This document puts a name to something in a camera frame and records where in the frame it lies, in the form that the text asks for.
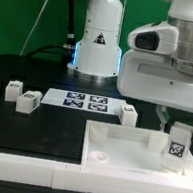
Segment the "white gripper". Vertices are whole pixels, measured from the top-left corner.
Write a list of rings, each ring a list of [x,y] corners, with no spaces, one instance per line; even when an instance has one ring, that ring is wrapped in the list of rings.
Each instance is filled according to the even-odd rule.
[[[170,120],[167,107],[193,113],[193,75],[170,67],[162,55],[130,49],[123,55],[117,88],[122,96],[160,104],[156,108],[160,130]]]

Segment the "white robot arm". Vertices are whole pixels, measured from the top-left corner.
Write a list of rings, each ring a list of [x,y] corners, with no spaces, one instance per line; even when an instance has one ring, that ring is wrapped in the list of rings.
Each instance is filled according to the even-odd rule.
[[[119,0],[68,0],[68,71],[85,80],[116,77],[123,96],[193,113],[193,0],[168,1],[168,19],[143,25],[119,49],[123,7]]]

